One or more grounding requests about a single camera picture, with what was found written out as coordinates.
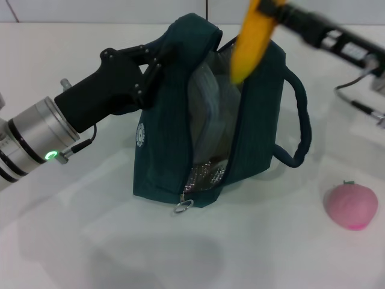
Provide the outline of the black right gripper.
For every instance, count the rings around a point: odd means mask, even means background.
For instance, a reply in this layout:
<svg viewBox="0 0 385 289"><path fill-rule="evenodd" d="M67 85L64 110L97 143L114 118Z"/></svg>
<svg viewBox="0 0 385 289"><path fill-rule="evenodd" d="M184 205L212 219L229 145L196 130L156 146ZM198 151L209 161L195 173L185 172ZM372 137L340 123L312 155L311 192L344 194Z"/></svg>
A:
<svg viewBox="0 0 385 289"><path fill-rule="evenodd" d="M372 56L378 61L373 74L380 76L384 72L383 47L319 14L301 11L294 4L278 5L269 0L261 0L257 10L292 31L301 29L303 40L314 48L323 49L361 68L364 67L366 57Z"/></svg>

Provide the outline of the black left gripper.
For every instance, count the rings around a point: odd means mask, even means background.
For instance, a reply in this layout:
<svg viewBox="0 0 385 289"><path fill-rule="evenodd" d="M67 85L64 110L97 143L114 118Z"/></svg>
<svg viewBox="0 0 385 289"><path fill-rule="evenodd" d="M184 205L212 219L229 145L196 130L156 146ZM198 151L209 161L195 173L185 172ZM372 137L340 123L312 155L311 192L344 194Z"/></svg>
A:
<svg viewBox="0 0 385 289"><path fill-rule="evenodd" d="M138 64L150 64L142 74ZM100 66L54 99L67 122L81 133L121 107L148 109L163 77L159 49L138 45L108 48L100 53Z"/></svg>

